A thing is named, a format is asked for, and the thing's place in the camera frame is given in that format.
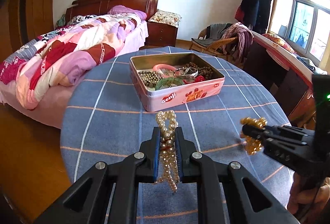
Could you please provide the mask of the person's right hand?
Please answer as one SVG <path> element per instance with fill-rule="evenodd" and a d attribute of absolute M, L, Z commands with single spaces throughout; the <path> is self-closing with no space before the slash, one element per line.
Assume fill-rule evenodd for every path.
<path fill-rule="evenodd" d="M 302 190 L 302 185 L 302 177 L 294 173 L 287 210 L 294 215 L 299 205 L 312 204 L 302 223 L 315 223 L 329 200 L 329 178 L 319 188 Z"/>

